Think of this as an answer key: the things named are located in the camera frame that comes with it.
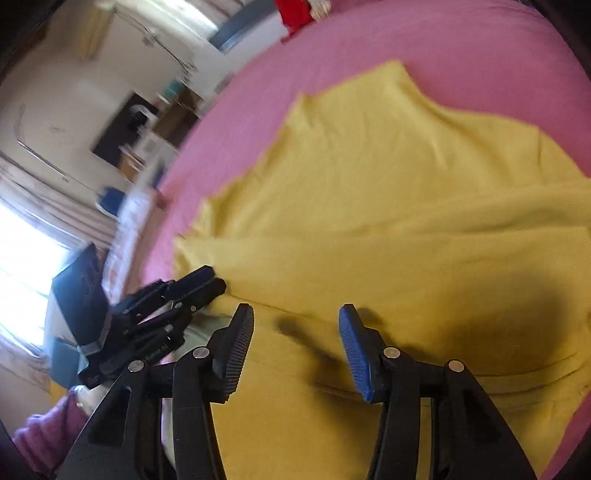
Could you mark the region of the purple sleeved left forearm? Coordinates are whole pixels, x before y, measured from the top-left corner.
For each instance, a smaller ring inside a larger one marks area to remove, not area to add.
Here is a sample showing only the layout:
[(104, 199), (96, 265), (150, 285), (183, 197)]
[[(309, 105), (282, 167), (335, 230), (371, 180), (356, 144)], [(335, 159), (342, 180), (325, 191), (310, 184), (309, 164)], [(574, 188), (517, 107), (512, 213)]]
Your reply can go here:
[(88, 418), (72, 389), (48, 413), (29, 417), (12, 441), (33, 472), (50, 476), (67, 456)]

